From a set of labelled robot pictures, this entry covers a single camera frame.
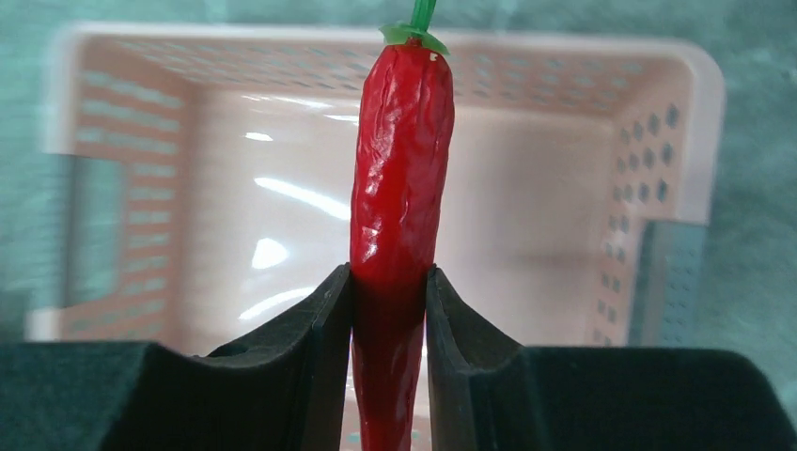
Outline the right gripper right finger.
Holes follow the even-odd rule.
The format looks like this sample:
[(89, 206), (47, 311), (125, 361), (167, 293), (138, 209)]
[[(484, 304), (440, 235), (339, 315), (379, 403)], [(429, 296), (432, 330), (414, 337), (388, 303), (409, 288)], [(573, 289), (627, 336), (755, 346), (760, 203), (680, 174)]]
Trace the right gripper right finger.
[(426, 294), (435, 450), (792, 450), (763, 373), (727, 350), (526, 347), (440, 269)]

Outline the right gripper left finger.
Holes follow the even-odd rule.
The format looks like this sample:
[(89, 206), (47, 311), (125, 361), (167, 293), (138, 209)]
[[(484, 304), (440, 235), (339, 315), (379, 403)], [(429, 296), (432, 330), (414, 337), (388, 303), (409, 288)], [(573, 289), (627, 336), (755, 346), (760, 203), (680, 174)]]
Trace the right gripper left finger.
[(352, 326), (337, 267), (206, 356), (148, 341), (1, 348), (5, 450), (336, 450)]

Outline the pink plastic basket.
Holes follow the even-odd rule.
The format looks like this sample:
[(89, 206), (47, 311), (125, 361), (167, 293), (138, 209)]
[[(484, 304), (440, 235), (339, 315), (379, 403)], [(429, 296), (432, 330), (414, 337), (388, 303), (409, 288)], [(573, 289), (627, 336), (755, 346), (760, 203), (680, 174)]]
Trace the pink plastic basket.
[[(525, 345), (691, 341), (725, 85), (689, 43), (440, 32), (438, 265)], [(348, 256), (363, 28), (81, 23), (54, 48), (58, 276), (36, 341), (204, 353)]]

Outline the red chili pepper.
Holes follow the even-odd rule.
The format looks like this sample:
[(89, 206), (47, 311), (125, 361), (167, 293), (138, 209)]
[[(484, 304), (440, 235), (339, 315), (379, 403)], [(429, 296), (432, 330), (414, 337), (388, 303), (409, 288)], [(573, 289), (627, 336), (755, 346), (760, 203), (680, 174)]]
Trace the red chili pepper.
[(383, 27), (363, 85), (351, 200), (352, 370), (366, 450), (412, 444), (427, 275), (433, 265), (455, 107), (435, 5)]

